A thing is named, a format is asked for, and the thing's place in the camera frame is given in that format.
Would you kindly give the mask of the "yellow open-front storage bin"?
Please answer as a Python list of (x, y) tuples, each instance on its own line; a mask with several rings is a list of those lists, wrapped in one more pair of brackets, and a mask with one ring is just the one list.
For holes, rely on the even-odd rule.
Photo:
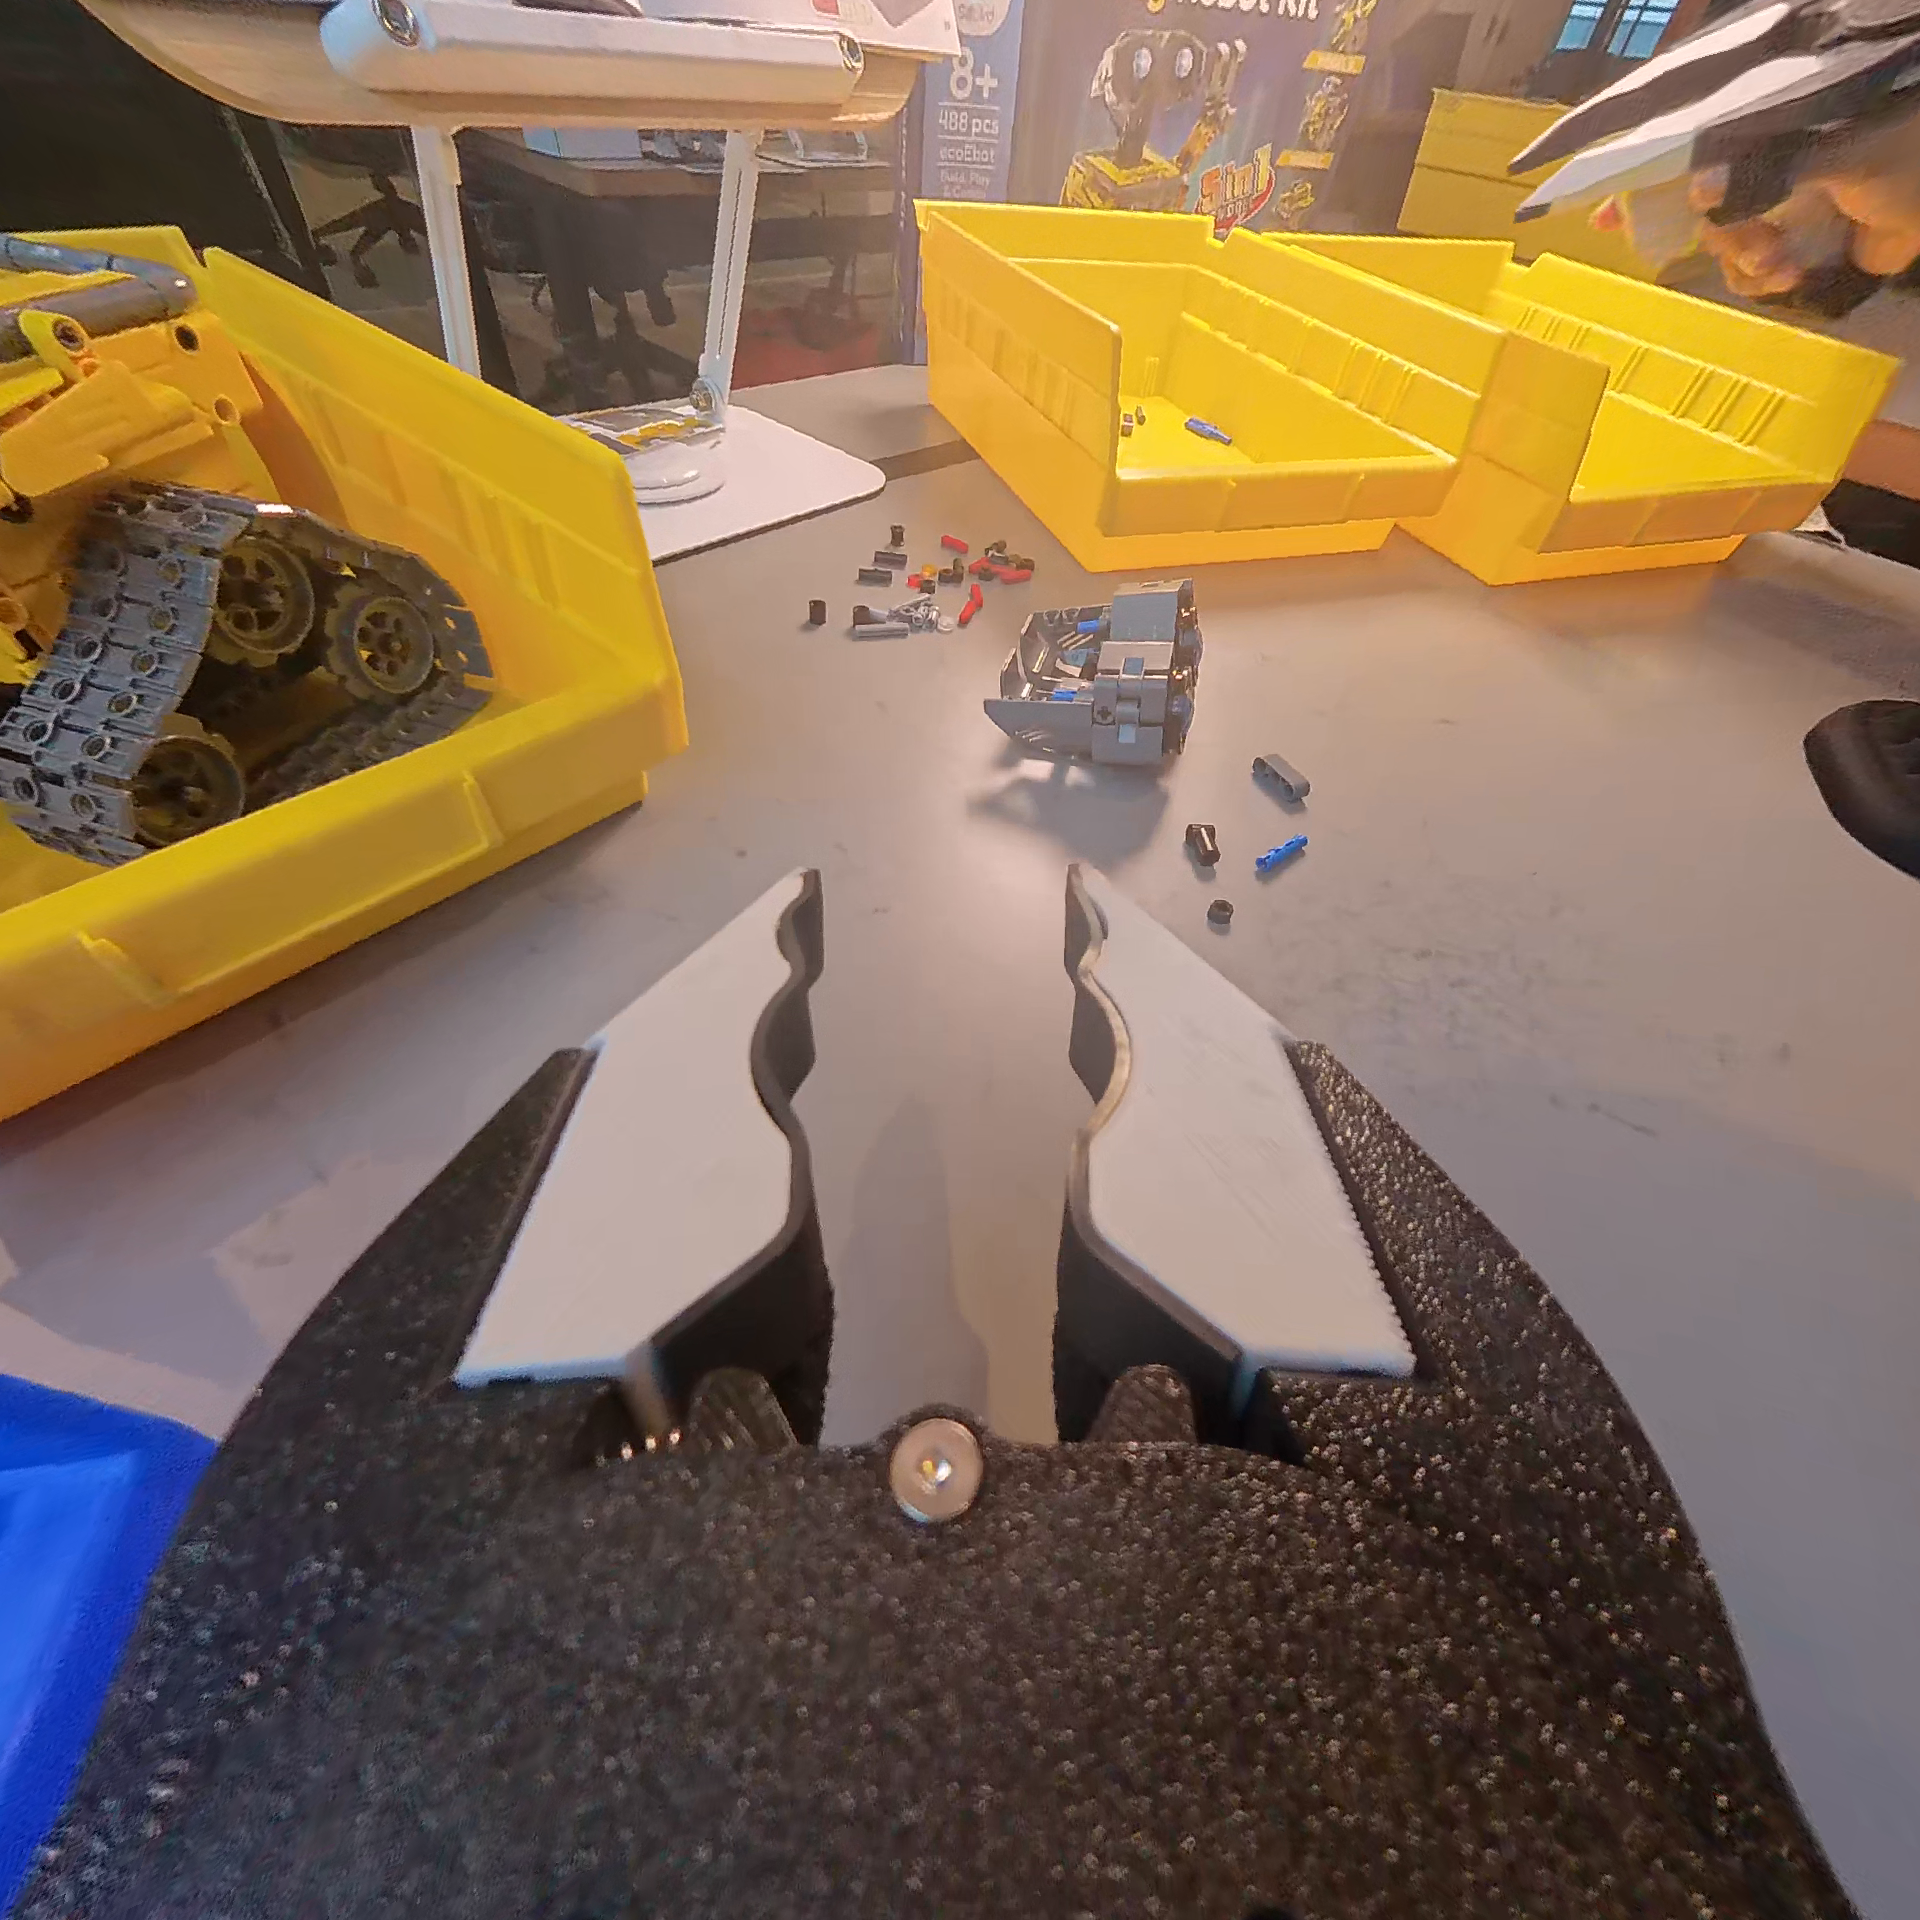
[(1447, 496), (1492, 332), (1410, 349), (1365, 277), (1206, 217), (925, 200), (919, 221), (931, 404), (1082, 569), (1371, 553)]

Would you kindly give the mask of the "grey toy brick engine assembly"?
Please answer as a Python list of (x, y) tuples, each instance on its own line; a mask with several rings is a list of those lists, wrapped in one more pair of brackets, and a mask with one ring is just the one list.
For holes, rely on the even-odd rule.
[(1173, 693), (1194, 693), (1203, 626), (1192, 581), (1119, 589), (1108, 603), (1035, 609), (1021, 626), (1021, 661), (1035, 685), (1082, 685), (1102, 672), (1119, 679), (1126, 661), (1139, 677), (1167, 679)]

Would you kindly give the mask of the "grey desk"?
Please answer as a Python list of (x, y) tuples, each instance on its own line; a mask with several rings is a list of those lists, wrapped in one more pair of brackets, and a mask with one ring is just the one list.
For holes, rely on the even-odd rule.
[(637, 811), (7, 1121), (3, 1370), (223, 1437), (554, 1049), (807, 866), (825, 1439), (943, 1401), (1049, 1444), (1082, 859), (1325, 1043), (1535, 1263), (1675, 1478), (1840, 1876), (1916, 1918), (1916, 882), (1801, 757), (1832, 709), (1916, 694), (1916, 574), (1793, 537), (1554, 589), (1408, 539), (1203, 569), (1190, 752), (1119, 781), (984, 719), (1013, 595), (943, 640), (804, 624), (891, 520), (1020, 541), (1040, 603), (1111, 595), (925, 371), (748, 404), (886, 494), (660, 569), (690, 748)]

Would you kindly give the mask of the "pile of small brick parts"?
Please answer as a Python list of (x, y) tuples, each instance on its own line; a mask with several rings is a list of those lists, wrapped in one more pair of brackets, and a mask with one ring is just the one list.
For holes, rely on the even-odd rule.
[(835, 609), (825, 597), (809, 597), (804, 624), (840, 626), (851, 640), (943, 638), (972, 626), (994, 589), (1025, 589), (1035, 571), (1035, 555), (1020, 541), (968, 541), (951, 533), (919, 539), (894, 520), (873, 558), (856, 565), (851, 603)]

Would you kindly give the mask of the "white rounded flat plate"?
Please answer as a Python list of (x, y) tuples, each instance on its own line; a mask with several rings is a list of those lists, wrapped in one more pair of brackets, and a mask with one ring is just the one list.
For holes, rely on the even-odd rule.
[(654, 565), (856, 507), (886, 490), (883, 467), (739, 402), (725, 427), (696, 442), (683, 463), (696, 490), (632, 477)]

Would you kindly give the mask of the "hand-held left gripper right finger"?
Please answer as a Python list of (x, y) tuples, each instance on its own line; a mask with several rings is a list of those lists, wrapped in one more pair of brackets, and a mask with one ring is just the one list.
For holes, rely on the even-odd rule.
[(1282, 1382), (1417, 1382), (1305, 1046), (1093, 866), (1068, 866), (1066, 973), (1092, 1118), (1055, 1266), (1058, 1437), (1092, 1439), (1135, 1368), (1190, 1391), (1207, 1444), (1276, 1444)]

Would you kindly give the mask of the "red storage crate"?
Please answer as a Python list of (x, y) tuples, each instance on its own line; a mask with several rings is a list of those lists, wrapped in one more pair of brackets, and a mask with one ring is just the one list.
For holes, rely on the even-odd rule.
[(887, 305), (832, 297), (829, 286), (751, 305), (739, 324), (730, 387), (899, 366), (894, 321)]

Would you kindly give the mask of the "plain yellow storage bin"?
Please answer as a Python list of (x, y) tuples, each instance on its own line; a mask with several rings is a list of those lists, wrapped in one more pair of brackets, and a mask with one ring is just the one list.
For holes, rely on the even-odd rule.
[(1653, 281), (1650, 268), (1621, 229), (1592, 229), (1589, 208), (1547, 211), (1515, 221), (1522, 200), (1546, 178), (1508, 173), (1508, 161), (1546, 134), (1563, 100), (1526, 100), (1437, 89), (1425, 136), (1413, 152), (1398, 232), (1428, 237), (1508, 242), (1515, 261), (1551, 250), (1589, 268)]

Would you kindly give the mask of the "blue storage bin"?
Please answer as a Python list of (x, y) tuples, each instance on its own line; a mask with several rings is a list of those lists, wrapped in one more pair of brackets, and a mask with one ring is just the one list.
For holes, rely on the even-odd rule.
[(195, 1428), (3, 1376), (3, 1910), (211, 1455)]

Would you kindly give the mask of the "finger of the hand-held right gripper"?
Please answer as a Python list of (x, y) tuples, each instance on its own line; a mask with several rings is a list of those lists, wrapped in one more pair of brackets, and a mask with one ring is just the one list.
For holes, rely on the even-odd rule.
[(1508, 173), (1526, 177), (1626, 132), (1727, 141), (1835, 132), (1890, 95), (1890, 2), (1742, 2), (1563, 110), (1508, 161)]
[(1638, 197), (1638, 211), (1650, 229), (1693, 229), (1699, 208), (1693, 205), (1693, 132), (1626, 132), (1551, 170), (1511, 211), (1515, 225), (1596, 205), (1602, 200)]

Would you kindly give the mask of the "person's right forearm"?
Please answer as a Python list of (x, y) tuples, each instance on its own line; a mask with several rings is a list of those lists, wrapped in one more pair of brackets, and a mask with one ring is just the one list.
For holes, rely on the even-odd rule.
[(1916, 569), (1916, 427), (1870, 422), (1821, 512), (1847, 549)]

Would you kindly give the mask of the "yellow black sticker sheet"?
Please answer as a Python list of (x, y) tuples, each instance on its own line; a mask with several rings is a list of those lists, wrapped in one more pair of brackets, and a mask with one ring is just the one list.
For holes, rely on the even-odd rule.
[(691, 402), (573, 411), (560, 422), (587, 434), (587, 442), (616, 451), (624, 461), (660, 445), (710, 445), (727, 427), (725, 411), (702, 411)]

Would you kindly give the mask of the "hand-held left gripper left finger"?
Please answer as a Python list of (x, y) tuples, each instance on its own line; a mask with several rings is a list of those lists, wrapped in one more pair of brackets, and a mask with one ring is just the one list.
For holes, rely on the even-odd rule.
[(822, 1437), (832, 1284), (792, 1098), (812, 1071), (822, 878), (792, 867), (565, 1069), (455, 1384), (603, 1382), (642, 1445), (710, 1377), (757, 1377)]

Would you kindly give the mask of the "person's right hand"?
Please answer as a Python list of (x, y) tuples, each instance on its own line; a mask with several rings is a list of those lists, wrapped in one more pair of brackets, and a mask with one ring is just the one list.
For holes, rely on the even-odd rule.
[(1748, 299), (1793, 299), (1835, 264), (1870, 281), (1906, 273), (1916, 261), (1916, 125), (1811, 156), (1781, 205), (1742, 221), (1705, 219), (1699, 247)]

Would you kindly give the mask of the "yellow ribbed storage bin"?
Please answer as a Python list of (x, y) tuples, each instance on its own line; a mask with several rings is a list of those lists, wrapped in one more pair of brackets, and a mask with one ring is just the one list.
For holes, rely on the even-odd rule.
[(1410, 349), (1497, 336), (1437, 510), (1398, 525), (1481, 583), (1710, 565), (1828, 496), (1899, 358), (1488, 237), (1271, 236), (1386, 289)]

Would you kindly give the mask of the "open instruction booklet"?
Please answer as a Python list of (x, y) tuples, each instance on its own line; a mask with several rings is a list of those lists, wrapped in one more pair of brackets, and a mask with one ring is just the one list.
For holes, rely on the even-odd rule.
[(520, 2), (560, 14), (691, 20), (762, 30), (832, 30), (861, 53), (942, 60), (956, 53), (956, 2)]

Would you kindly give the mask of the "white wooden book stand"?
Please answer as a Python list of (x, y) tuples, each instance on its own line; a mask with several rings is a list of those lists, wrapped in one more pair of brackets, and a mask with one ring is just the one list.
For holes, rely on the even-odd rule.
[(84, 2), (198, 95), (277, 125), (405, 126), (437, 283), (442, 344), (482, 369), (459, 205), (459, 132), (722, 132), (702, 411), (730, 408), (730, 355), (766, 132), (891, 122), (920, 60), (832, 30), (560, 14), (520, 2)]

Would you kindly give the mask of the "yellow storage bin with ledge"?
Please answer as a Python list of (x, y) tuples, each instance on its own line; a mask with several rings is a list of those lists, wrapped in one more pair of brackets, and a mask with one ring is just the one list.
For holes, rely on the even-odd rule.
[(271, 496), (415, 553), (466, 603), (482, 709), (126, 866), (3, 817), (3, 1118), (642, 800), (685, 748), (632, 490), (563, 422), (179, 229), (52, 237), (186, 268), (266, 404)]

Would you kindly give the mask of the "blue robot kit box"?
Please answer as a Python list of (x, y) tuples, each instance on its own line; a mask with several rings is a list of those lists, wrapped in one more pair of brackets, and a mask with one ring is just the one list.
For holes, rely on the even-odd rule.
[(964, 2), (920, 197), (1305, 229), (1402, 2)]

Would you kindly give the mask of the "grey toy brick wing assembly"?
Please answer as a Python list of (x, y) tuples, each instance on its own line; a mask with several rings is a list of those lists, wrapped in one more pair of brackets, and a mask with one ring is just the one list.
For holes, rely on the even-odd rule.
[(984, 713), (1025, 753), (1159, 772), (1186, 752), (1194, 677), (1146, 655), (1119, 655), (1117, 668), (1093, 677), (1025, 677), (1013, 663)]

